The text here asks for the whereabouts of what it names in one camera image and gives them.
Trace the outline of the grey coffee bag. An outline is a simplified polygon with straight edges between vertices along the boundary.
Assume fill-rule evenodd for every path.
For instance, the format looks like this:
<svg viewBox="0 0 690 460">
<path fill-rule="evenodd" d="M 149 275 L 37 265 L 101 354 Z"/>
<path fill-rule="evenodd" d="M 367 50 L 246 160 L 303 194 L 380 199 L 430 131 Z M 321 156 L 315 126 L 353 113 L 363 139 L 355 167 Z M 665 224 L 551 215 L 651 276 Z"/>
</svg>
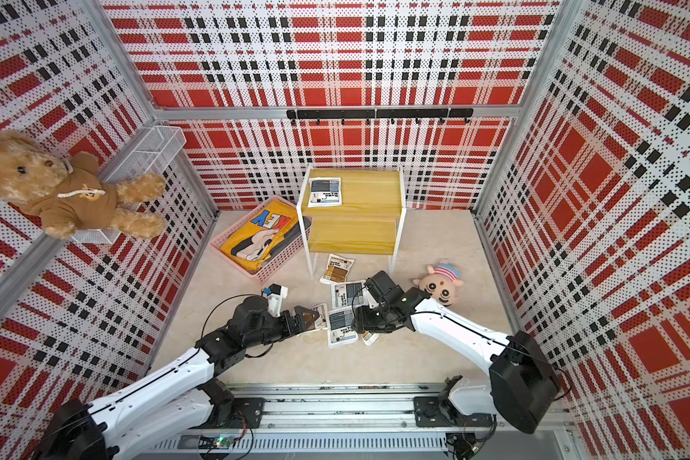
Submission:
<svg viewBox="0 0 690 460">
<path fill-rule="evenodd" d="M 310 207 L 335 207 L 342 204 L 340 177 L 315 177 L 309 180 Z"/>
<path fill-rule="evenodd" d="M 351 309 L 338 309 L 328 312 L 327 324 L 327 339 L 330 349 L 352 345 L 360 339 L 358 333 L 352 328 L 353 311 Z"/>
<path fill-rule="evenodd" d="M 365 281 L 345 282 L 331 285 L 334 310 L 370 307 L 372 298 L 365 287 Z"/>
</svg>

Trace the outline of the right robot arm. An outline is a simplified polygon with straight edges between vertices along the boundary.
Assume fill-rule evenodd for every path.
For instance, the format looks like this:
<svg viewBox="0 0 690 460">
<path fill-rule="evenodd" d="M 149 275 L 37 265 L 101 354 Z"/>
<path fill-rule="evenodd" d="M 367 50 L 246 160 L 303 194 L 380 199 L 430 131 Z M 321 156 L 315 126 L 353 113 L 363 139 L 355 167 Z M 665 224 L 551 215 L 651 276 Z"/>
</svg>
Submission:
<svg viewBox="0 0 690 460">
<path fill-rule="evenodd" d="M 454 425 L 475 414 L 498 415 L 514 429 L 532 434 L 560 396 L 560 368 L 531 335 L 483 327 L 444 306 L 430 291 L 404 291 L 384 271 L 366 279 L 347 307 L 359 334 L 407 329 L 440 341 L 483 372 L 488 379 L 483 385 L 462 376 L 446 383 L 438 411 Z"/>
</svg>

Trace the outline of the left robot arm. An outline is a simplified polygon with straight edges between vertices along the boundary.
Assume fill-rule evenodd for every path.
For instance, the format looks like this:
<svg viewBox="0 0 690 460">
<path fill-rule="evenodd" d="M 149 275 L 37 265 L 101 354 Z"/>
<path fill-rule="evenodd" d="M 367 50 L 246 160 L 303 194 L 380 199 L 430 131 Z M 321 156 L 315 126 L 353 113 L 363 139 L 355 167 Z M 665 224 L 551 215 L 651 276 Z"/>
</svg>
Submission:
<svg viewBox="0 0 690 460">
<path fill-rule="evenodd" d="M 244 295 L 225 325 L 203 333 L 172 363 L 85 404 L 73 399 L 54 414 L 31 459 L 132 459 L 156 443 L 205 423 L 234 397 L 220 374 L 248 349 L 305 333 L 317 310 L 297 306 L 272 315 L 268 299 Z"/>
</svg>

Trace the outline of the yellow two-tier shelf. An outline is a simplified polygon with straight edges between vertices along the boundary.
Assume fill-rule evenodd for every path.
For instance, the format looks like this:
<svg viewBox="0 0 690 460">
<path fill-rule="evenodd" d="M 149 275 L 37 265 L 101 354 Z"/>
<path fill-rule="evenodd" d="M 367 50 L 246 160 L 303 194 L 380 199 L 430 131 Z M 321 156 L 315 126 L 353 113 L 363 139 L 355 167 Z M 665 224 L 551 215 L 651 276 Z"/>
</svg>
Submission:
<svg viewBox="0 0 690 460">
<path fill-rule="evenodd" d="M 312 205 L 314 182 L 335 179 L 340 204 Z M 308 166 L 296 211 L 300 220 L 310 220 L 310 228 L 301 230 L 310 277 L 317 256 L 329 253 L 386 256 L 387 272 L 394 273 L 407 211 L 402 171 Z"/>
</svg>

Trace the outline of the plush doll head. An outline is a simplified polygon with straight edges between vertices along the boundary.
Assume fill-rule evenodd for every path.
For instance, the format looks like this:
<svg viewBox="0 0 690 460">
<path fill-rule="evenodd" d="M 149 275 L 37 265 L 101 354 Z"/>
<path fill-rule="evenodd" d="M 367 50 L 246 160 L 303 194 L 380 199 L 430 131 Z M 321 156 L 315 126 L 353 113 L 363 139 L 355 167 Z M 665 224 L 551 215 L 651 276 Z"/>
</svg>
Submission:
<svg viewBox="0 0 690 460">
<path fill-rule="evenodd" d="M 460 271 L 446 260 L 427 266 L 427 275 L 412 283 L 445 307 L 452 306 L 458 298 L 457 290 L 464 285 Z"/>
</svg>

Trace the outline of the pink plastic basket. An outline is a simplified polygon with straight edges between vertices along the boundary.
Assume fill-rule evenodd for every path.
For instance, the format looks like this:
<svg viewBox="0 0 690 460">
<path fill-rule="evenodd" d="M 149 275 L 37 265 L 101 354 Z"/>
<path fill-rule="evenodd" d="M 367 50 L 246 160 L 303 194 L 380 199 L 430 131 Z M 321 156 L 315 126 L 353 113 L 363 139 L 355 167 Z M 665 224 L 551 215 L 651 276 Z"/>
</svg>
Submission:
<svg viewBox="0 0 690 460">
<path fill-rule="evenodd" d="M 228 262 L 233 268 L 235 268 L 238 272 L 241 272 L 244 276 L 247 278 L 250 278 L 251 280 L 256 280 L 260 284 L 263 284 L 266 280 L 268 280 L 283 264 L 285 264 L 291 257 L 293 257 L 300 249 L 303 248 L 303 239 L 302 239 L 302 233 L 300 233 L 300 237 L 288 245 L 284 250 L 282 250 L 277 256 L 275 256 L 270 262 L 268 262 L 260 271 L 256 273 L 251 273 L 248 272 L 233 262 L 231 262 L 227 257 L 222 255 L 220 251 L 218 250 L 218 245 L 222 242 L 222 239 L 225 237 L 228 237 L 230 234 L 232 234 L 235 230 L 237 230 L 242 224 L 243 221 L 252 216 L 252 213 L 256 210 L 261 209 L 263 206 L 268 204 L 270 201 L 274 199 L 281 199 L 283 201 L 287 201 L 285 199 L 282 199 L 281 197 L 278 197 L 275 195 L 274 197 L 271 197 L 270 199 L 267 199 L 265 202 L 261 203 L 259 206 L 257 206 L 254 210 L 248 212 L 243 218 L 238 220 L 236 223 L 228 227 L 224 232 L 218 234 L 218 236 L 214 237 L 210 241 L 210 247 L 214 250 L 218 256 L 222 257 L 224 261 Z"/>
</svg>

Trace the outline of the yellow printed cloth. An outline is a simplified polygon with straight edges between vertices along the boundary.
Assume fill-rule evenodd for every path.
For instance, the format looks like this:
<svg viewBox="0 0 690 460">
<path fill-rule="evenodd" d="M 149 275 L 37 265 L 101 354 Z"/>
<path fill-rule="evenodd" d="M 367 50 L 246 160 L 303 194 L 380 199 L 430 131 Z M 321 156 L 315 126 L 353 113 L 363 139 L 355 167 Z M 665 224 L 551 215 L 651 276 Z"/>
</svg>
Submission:
<svg viewBox="0 0 690 460">
<path fill-rule="evenodd" d="M 287 201 L 274 199 L 223 238 L 218 251 L 240 268 L 256 273 L 295 242 L 300 233 L 295 208 Z"/>
</svg>

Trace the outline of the small circuit board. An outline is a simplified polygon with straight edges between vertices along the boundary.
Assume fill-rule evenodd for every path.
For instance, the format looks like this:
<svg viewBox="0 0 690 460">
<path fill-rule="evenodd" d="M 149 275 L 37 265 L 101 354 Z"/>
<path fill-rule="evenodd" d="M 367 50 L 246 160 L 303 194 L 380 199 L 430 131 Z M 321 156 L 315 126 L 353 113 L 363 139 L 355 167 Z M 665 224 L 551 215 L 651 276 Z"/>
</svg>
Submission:
<svg viewBox="0 0 690 460">
<path fill-rule="evenodd" d="M 200 450 L 229 450 L 235 446 L 239 441 L 238 437 L 235 436 L 223 436 L 218 437 L 207 437 L 199 436 L 199 449 Z"/>
</svg>

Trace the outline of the brown teddy bear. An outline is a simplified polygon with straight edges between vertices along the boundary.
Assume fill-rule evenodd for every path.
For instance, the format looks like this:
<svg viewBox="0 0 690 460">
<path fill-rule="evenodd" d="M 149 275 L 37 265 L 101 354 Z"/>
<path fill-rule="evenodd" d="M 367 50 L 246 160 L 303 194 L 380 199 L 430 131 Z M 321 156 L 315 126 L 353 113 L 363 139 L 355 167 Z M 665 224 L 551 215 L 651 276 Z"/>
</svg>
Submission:
<svg viewBox="0 0 690 460">
<path fill-rule="evenodd" d="M 0 132 L 0 199 L 40 217 L 47 235 L 70 240 L 79 231 L 111 229 L 150 240 L 165 231 L 163 216 L 127 208 L 160 199 L 163 176 L 146 172 L 107 183 L 98 174 L 98 158 L 90 153 L 62 159 L 18 131 Z"/>
</svg>

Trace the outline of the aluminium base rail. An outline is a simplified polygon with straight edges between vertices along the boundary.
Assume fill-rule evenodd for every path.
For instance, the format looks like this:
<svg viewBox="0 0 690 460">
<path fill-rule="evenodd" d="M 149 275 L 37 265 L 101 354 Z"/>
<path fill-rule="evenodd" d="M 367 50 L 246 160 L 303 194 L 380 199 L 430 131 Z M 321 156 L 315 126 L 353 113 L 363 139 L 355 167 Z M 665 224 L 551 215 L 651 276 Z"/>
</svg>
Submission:
<svg viewBox="0 0 690 460">
<path fill-rule="evenodd" d="M 235 436 L 229 450 L 200 450 L 199 436 Z M 410 454 L 471 459 L 581 459 L 566 410 L 552 408 L 532 434 L 498 415 L 454 425 L 438 411 L 435 385 L 237 388 L 232 413 L 217 409 L 132 459 L 252 459 L 258 454 L 324 458 Z"/>
</svg>

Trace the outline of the black wall hook rail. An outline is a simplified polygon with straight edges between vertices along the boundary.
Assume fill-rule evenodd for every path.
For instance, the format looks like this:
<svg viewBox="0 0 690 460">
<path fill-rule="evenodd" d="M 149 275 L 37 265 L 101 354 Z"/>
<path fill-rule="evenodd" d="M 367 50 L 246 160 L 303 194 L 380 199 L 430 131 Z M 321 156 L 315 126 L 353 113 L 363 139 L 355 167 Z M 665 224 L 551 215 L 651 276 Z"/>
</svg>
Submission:
<svg viewBox="0 0 690 460">
<path fill-rule="evenodd" d="M 323 120 L 397 120 L 397 119 L 458 119 L 467 120 L 473 117 L 473 108 L 356 108 L 356 109 L 293 109 L 287 111 L 287 118 L 294 120 L 311 120 L 320 123 Z"/>
</svg>

